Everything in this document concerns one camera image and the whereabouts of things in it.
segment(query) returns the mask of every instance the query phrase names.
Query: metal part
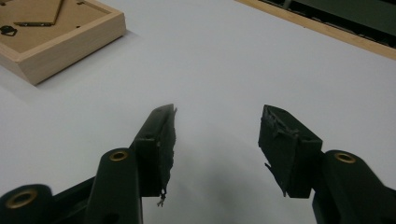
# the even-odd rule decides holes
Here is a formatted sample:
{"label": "metal part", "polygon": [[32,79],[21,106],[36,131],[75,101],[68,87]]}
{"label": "metal part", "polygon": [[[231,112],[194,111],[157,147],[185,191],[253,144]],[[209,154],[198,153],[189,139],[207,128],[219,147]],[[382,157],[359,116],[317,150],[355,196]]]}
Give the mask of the metal part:
{"label": "metal part", "polygon": [[320,152],[321,140],[287,111],[264,106],[259,146],[291,198],[315,190],[312,206],[318,224],[396,223],[396,191],[385,187],[358,156]]}
{"label": "metal part", "polygon": [[286,110],[265,105],[259,147],[284,195],[308,198],[322,141]]}
{"label": "metal part", "polygon": [[161,205],[165,199],[176,142],[175,114],[173,105],[153,110],[129,148],[108,151],[95,177],[58,195],[52,196],[44,185],[6,193],[0,198],[0,223],[143,223],[141,197],[161,195]]}

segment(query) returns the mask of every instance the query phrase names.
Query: screw hole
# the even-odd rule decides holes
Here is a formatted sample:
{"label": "screw hole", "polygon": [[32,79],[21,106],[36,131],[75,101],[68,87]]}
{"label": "screw hole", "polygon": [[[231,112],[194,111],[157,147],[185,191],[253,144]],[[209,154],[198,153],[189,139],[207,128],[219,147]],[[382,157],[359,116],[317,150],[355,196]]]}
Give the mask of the screw hole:
{"label": "screw hole", "polygon": [[128,157],[128,153],[126,151],[116,151],[110,155],[111,161],[122,161]]}
{"label": "screw hole", "polygon": [[388,218],[388,217],[381,217],[381,223],[384,223],[384,224],[396,224],[396,220],[393,220],[393,219]]}
{"label": "screw hole", "polygon": [[301,139],[305,140],[305,141],[311,141],[312,138],[308,137],[308,136],[302,136]]}
{"label": "screw hole", "polygon": [[107,214],[103,218],[103,223],[104,224],[114,224],[114,223],[117,223],[119,221],[119,219],[120,219],[119,214],[111,213],[111,214]]}
{"label": "screw hole", "polygon": [[31,203],[35,197],[37,197],[35,189],[26,189],[9,198],[6,202],[6,207],[11,209],[23,207]]}
{"label": "screw hole", "polygon": [[356,159],[346,153],[335,153],[335,158],[346,163],[355,163]]}

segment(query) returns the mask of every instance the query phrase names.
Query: white table surface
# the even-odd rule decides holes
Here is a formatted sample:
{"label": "white table surface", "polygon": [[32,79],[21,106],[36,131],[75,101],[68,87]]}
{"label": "white table surface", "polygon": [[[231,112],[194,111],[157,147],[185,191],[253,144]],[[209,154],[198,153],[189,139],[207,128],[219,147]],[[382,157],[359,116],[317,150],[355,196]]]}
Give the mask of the white table surface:
{"label": "white table surface", "polygon": [[284,198],[264,166],[265,104],[396,189],[395,61],[233,0],[103,3],[125,13],[126,36],[36,87],[0,67],[0,195],[95,175],[169,103],[175,165],[164,207],[143,200],[145,223],[316,223],[312,197]]}

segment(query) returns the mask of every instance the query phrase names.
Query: wooden frame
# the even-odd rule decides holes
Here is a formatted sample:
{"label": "wooden frame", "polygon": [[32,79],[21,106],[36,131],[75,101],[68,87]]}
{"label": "wooden frame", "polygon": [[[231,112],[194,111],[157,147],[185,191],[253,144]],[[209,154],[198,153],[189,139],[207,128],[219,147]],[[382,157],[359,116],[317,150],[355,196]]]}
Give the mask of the wooden frame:
{"label": "wooden frame", "polygon": [[[64,8],[70,6],[65,3],[83,5],[78,9],[81,15],[77,16],[75,12],[67,14]],[[18,37],[1,36],[0,64],[34,85],[126,32],[123,13],[94,0],[64,1],[52,28],[12,26],[19,30]],[[40,33],[38,38],[34,37],[35,33]]]}
{"label": "wooden frame", "polygon": [[308,19],[293,12],[287,11],[283,8],[275,7],[270,4],[261,2],[259,0],[236,0],[236,1],[250,7],[255,7],[258,10],[267,12],[271,15],[277,16],[286,21],[291,21],[293,23],[302,25],[303,27],[319,32],[321,34],[331,36],[335,39],[344,41],[348,44],[354,45],[361,49],[366,49],[373,53],[396,60],[396,49],[393,49],[391,47],[387,47],[385,45],[376,43],[372,40],[357,35],[353,35],[351,33],[337,29],[330,25]]}

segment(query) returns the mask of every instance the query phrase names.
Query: wooden box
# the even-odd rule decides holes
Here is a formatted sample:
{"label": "wooden box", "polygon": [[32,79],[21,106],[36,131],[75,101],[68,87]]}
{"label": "wooden box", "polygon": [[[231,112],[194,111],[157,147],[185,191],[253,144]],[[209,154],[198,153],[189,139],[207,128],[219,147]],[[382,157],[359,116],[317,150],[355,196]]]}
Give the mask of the wooden box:
{"label": "wooden box", "polygon": [[0,35],[0,64],[33,85],[126,31],[122,12],[94,0],[61,0],[54,25],[18,26],[5,13],[15,9],[13,1],[19,0],[0,0],[0,27],[18,30],[14,36]]}

